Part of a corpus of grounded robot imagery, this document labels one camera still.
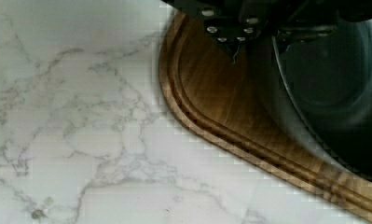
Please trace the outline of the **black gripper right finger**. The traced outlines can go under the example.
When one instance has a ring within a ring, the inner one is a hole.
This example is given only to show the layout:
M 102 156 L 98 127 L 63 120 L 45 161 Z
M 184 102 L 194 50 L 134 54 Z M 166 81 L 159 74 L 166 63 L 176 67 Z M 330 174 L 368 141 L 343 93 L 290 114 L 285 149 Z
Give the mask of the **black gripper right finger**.
M 372 0 L 279 0 L 269 23 L 276 30 L 279 52 L 291 44 L 311 42 L 333 34 L 339 20 L 372 19 Z

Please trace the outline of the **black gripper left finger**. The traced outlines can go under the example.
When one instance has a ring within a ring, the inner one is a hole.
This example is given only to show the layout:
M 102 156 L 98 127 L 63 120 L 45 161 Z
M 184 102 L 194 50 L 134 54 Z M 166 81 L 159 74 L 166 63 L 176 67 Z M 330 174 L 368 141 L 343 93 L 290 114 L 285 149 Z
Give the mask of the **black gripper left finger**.
M 265 26 L 265 0 L 162 0 L 192 19 L 235 63 L 241 47 Z

